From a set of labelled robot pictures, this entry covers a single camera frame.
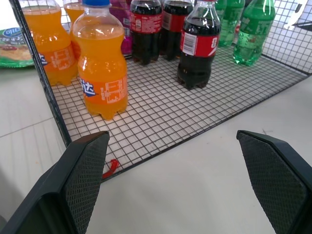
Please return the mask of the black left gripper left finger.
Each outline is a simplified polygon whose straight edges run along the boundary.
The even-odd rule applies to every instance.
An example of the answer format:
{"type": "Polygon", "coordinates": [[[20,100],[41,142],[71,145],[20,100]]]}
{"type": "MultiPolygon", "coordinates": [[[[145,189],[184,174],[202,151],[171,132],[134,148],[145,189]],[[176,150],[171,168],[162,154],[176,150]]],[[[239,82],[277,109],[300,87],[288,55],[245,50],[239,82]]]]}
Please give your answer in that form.
{"type": "Polygon", "coordinates": [[[109,133],[69,144],[33,186],[2,234],[84,234],[102,182],[109,133]]]}

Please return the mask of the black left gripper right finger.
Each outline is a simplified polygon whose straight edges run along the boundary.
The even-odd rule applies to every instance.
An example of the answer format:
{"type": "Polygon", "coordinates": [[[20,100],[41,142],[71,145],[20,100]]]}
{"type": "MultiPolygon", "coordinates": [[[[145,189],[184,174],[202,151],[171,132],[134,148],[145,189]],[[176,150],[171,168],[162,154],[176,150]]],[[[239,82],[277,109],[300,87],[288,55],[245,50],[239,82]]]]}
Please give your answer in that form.
{"type": "Polygon", "coordinates": [[[312,232],[312,168],[287,142],[237,131],[252,189],[277,234],[312,232]]]}

